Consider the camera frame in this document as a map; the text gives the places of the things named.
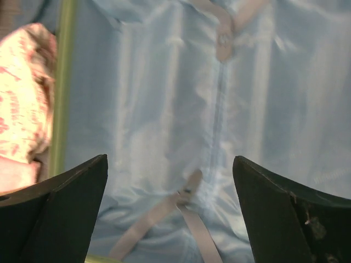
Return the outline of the cream pink printed garment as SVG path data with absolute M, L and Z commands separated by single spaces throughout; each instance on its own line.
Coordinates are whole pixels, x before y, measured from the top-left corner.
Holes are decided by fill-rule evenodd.
M 1 192 L 37 182 L 52 139 L 56 37 L 28 24 L 1 40 Z

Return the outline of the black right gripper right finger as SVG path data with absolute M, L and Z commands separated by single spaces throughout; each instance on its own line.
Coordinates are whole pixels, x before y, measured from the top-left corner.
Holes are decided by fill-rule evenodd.
M 350 200 L 304 186 L 243 156 L 235 188 L 255 262 L 350 263 Z

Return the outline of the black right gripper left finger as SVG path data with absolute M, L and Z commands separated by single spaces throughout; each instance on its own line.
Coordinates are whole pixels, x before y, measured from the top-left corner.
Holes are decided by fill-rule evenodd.
M 107 156 L 98 155 L 1 196 L 1 262 L 84 262 L 107 170 Z

